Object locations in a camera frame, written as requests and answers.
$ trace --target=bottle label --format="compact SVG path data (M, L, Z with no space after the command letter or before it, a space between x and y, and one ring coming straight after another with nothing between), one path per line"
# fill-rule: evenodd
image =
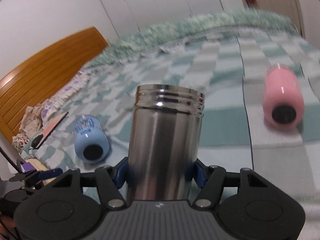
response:
M91 117L83 117L81 118L75 125L75 132L78 134L86 134L90 133L93 129L100 129L103 131L103 128L100 124L95 125L94 120Z

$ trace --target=gray gripper base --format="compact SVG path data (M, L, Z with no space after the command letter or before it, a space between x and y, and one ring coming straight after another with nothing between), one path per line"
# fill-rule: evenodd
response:
M210 212L192 209L187 201L133 201L109 212L83 240L235 240Z

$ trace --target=wooden headboard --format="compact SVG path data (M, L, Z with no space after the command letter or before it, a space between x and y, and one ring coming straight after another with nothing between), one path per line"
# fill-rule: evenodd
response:
M0 131L9 142L19 133L27 106L54 95L107 45L99 31L91 27L41 50L0 80Z

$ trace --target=stainless steel cup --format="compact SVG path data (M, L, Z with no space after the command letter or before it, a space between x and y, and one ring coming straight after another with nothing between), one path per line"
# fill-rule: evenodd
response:
M137 88L129 147L127 201L187 199L204 95L169 85Z

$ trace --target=green and white plaid fabric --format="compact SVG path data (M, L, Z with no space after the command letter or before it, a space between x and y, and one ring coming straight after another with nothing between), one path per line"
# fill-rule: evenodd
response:
M169 84L202 90L205 108L198 158L227 171L254 168L292 197L320 192L320 51L299 36L262 31L200 35L171 53L160 52L125 65L109 65L93 76L63 111L69 115L39 150L25 148L49 168L94 171L116 165L128 154L134 95L141 84ZM306 110L300 127L274 130L264 123L263 78L273 64L298 76ZM74 151L73 127L82 114L97 117L111 141L112 154L92 166ZM228 189L225 196L236 193Z

